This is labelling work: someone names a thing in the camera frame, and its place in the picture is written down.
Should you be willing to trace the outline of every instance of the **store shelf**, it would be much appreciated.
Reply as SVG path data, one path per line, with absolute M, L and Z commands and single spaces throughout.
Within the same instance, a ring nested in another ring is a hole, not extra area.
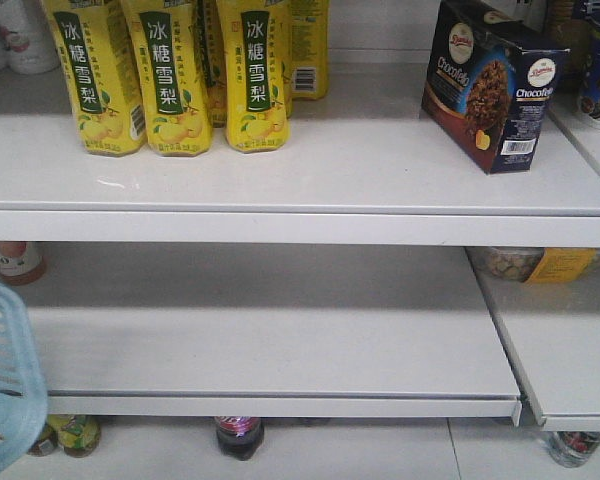
M 332 420 L 308 428 L 271 419 L 266 425 L 263 445 L 240 462 L 220 453 L 210 419 L 119 417 L 104 424 L 92 456 L 23 457 L 0 480 L 459 479 L 444 420 Z
M 591 480 L 600 479 L 600 447 L 579 468 L 553 461 L 537 426 L 510 425 L 489 419 L 449 421 L 462 480 Z
M 424 70 L 334 64 L 277 152 L 218 130 L 118 159 L 81 150 L 59 70 L 0 72 L 0 238 L 600 247 L 600 178 L 555 125 L 530 172 L 487 176 L 421 113 Z
M 538 424 L 600 431 L 600 273 L 554 285 L 479 279 Z
M 600 175 L 600 129 L 579 120 L 575 115 L 576 95 L 562 94 L 551 108 L 552 118 L 580 154 Z
M 17 291 L 52 412 L 517 419 L 461 248 L 44 247 Z

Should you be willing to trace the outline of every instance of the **yellow bottle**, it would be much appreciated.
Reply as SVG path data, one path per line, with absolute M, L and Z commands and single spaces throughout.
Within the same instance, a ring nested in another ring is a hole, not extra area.
M 227 123 L 227 71 L 218 7 L 215 0 L 197 2 L 202 70 L 209 95 L 211 123 L 214 127 L 224 127 Z
M 329 89 L 329 0 L 291 0 L 293 98 L 317 100 Z
M 280 148 L 289 138 L 282 61 L 289 0 L 217 0 L 227 66 L 229 144 L 241 152 Z
M 193 156 L 211 146 L 207 90 L 196 53 L 197 3 L 122 0 L 136 54 L 147 137 L 164 156 Z
M 146 142 L 142 96 L 118 0 L 43 0 L 88 152 L 120 156 Z

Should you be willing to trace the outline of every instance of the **barcode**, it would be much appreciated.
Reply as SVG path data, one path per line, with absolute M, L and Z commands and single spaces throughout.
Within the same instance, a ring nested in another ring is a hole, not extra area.
M 137 140 L 146 128 L 144 122 L 144 111 L 142 105 L 131 110 L 131 138 Z
M 536 145 L 535 138 L 533 140 L 512 141 L 507 140 L 502 146 L 502 155 L 524 155 L 533 152 L 533 147 Z
M 296 68 L 292 81 L 294 92 L 314 93 L 317 91 L 316 69 L 313 67 Z

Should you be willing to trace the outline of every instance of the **blue basket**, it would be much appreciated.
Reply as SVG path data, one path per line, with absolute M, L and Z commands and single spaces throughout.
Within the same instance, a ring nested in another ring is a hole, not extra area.
M 0 472 L 34 444 L 47 416 L 47 389 L 24 303 L 0 284 Z

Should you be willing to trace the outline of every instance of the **chocolate box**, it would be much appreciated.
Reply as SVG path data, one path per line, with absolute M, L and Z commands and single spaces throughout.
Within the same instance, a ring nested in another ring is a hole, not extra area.
M 478 0 L 442 0 L 423 109 L 486 172 L 529 170 L 569 49 Z

